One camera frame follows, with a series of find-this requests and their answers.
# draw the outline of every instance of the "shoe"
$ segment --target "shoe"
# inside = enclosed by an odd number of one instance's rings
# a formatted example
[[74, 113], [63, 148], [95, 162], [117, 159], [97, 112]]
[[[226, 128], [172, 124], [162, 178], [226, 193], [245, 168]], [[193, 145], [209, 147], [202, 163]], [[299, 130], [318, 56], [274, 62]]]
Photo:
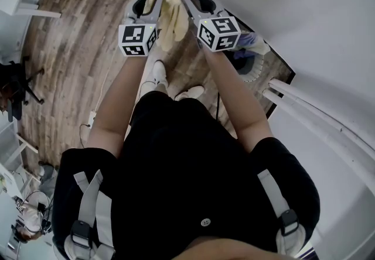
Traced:
[[204, 93], [203, 86], [194, 86], [187, 91], [183, 91], [182, 93], [176, 95], [175, 101], [180, 101], [183, 98], [199, 98]]
[[152, 74], [154, 75], [155, 86], [161, 83], [165, 85], [165, 88], [168, 87], [168, 81], [166, 80], [165, 67], [161, 60], [157, 60], [154, 63], [154, 67], [152, 68]]

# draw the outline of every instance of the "electrical outlet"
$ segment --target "electrical outlet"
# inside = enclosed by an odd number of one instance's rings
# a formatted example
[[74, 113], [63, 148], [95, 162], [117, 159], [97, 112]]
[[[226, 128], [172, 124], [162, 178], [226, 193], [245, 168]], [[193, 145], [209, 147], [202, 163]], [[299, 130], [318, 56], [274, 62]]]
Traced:
[[90, 125], [89, 128], [91, 129], [93, 127], [94, 119], [96, 117], [96, 112], [91, 111], [90, 117], [88, 118], [88, 124]]

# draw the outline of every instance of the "chair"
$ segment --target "chair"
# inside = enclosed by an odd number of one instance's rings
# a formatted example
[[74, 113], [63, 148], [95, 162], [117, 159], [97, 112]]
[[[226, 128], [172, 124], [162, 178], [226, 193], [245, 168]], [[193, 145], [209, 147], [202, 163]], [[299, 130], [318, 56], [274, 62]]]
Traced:
[[43, 104], [43, 99], [38, 99], [35, 93], [29, 87], [29, 83], [38, 75], [45, 73], [44, 69], [33, 73], [31, 77], [26, 78], [26, 62], [30, 57], [24, 57], [22, 64], [10, 62], [10, 65], [0, 64], [0, 96], [5, 101], [6, 110], [8, 112], [8, 121], [12, 122], [13, 117], [18, 121], [22, 116], [22, 103], [28, 105], [26, 101], [26, 93], [38, 103]]

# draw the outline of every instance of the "harness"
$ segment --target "harness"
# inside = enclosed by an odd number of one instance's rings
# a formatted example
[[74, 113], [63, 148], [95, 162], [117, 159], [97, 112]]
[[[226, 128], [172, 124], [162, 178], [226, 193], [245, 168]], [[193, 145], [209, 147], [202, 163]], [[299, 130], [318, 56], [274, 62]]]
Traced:
[[[258, 178], [280, 223], [276, 234], [277, 251], [283, 255], [295, 255], [305, 243], [305, 229], [294, 210], [289, 208], [268, 169], [259, 173]], [[90, 184], [84, 172], [75, 174], [74, 179], [83, 192], [83, 197], [78, 220], [65, 239], [65, 252], [71, 260], [111, 260], [115, 253], [111, 227], [112, 200], [99, 190], [103, 176], [98, 170]], [[100, 242], [98, 247], [90, 238], [95, 220]]]

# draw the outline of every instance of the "yellow glove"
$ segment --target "yellow glove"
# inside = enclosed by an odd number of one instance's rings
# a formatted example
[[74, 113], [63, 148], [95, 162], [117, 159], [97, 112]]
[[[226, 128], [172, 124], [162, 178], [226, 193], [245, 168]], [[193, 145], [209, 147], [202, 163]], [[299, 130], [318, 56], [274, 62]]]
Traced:
[[[151, 10], [154, 0], [147, 0], [144, 13]], [[189, 28], [189, 15], [181, 0], [163, 0], [159, 17], [159, 29], [161, 29], [156, 44], [163, 51], [169, 51], [173, 41], [179, 42], [185, 37]]]

